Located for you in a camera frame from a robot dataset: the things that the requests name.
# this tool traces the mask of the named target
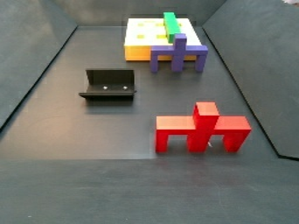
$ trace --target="yellow block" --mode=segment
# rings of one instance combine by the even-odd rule
[[[181,33],[186,36],[186,46],[201,44],[188,18],[177,18]],[[161,18],[129,18],[125,29],[125,60],[150,60],[150,46],[169,46]],[[170,56],[158,56],[158,60],[170,60]]]

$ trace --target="toy block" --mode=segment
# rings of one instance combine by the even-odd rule
[[[154,132],[154,152],[166,152],[169,135],[189,135],[194,131],[190,116],[157,116]]]
[[[196,102],[192,116],[157,116],[154,151],[166,152],[169,135],[185,135],[189,152],[204,152],[212,135],[223,135],[227,152],[237,152],[251,127],[244,116],[220,116],[215,102]]]
[[[186,46],[200,46],[189,19],[176,18],[176,21],[186,36]],[[164,19],[129,18],[125,29],[125,60],[150,60],[150,46],[172,46],[165,35]],[[172,60],[172,57],[158,55],[157,60]],[[186,54],[184,60],[196,60],[196,56]]]
[[[217,120],[213,135],[223,135],[223,144],[227,152],[236,152],[251,131],[244,116],[221,116]]]
[[[192,120],[196,132],[186,137],[189,152],[204,152],[220,114],[215,102],[196,102]]]
[[[176,33],[180,33],[180,26],[176,21],[176,17],[172,12],[165,12],[162,14],[162,24],[165,29],[165,35],[168,39],[168,43],[170,44],[173,42],[173,35]]]
[[[185,55],[193,54],[196,56],[194,60],[194,70],[197,72],[202,71],[208,47],[202,45],[186,47],[186,36],[184,33],[174,34],[173,45],[158,45],[152,46],[150,48],[150,71],[152,73],[157,72],[157,57],[156,55],[172,55],[172,71],[180,72],[182,70],[182,60]]]

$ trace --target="gray floor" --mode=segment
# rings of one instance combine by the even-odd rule
[[[120,27],[80,27],[1,133],[2,223],[297,223],[299,164],[276,158],[233,80],[209,48],[202,73],[124,62]],[[85,68],[134,69],[132,105],[86,104]],[[211,139],[202,155],[173,137],[154,155],[154,117],[188,115],[215,101],[245,115],[237,154]]]

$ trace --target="red block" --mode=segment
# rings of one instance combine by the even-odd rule
[[[190,116],[157,116],[154,130],[154,152],[166,152],[169,135],[189,135],[194,132]]]
[[[196,102],[192,116],[157,116],[154,152],[166,152],[169,135],[185,135],[189,152],[204,152],[211,135],[223,135],[227,152],[239,151],[251,131],[244,116],[220,116],[215,102]]]

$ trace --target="purple block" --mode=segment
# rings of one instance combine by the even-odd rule
[[[184,55],[173,55],[172,56],[172,71],[181,72],[182,71],[182,57]]]
[[[197,55],[196,60],[194,60],[194,71],[201,72],[204,65],[205,65],[205,59],[207,59],[207,54],[205,55]]]
[[[150,71],[157,72],[157,56],[172,55],[172,71],[180,72],[182,70],[182,59],[185,55],[194,55],[194,70],[202,71],[205,59],[208,54],[208,47],[205,45],[186,46],[186,37],[184,33],[173,35],[172,45],[153,45],[150,47]]]
[[[157,72],[157,55],[150,55],[149,66],[150,66],[150,72],[156,73]]]
[[[173,34],[173,44],[172,47],[174,51],[181,51],[181,53],[185,50],[185,45],[186,45],[186,37],[184,33],[176,33]]]

